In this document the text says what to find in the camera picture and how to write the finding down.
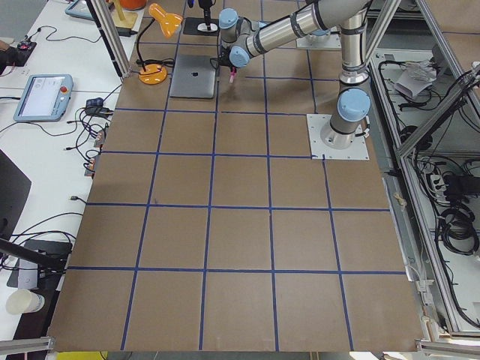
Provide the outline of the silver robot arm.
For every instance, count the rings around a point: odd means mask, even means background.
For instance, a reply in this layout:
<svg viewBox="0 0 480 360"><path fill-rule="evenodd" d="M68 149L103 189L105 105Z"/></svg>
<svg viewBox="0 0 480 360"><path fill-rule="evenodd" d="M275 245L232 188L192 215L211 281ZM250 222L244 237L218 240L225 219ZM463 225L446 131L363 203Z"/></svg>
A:
<svg viewBox="0 0 480 360"><path fill-rule="evenodd" d="M211 34L218 30L218 25L212 19L211 7L214 5L212 0L199 0L197 4L203 11L202 18L188 17L185 20L184 33L188 35Z"/></svg>
<svg viewBox="0 0 480 360"><path fill-rule="evenodd" d="M346 149L371 107L368 1L227 1L219 14L220 109L324 113L321 143Z"/></svg>

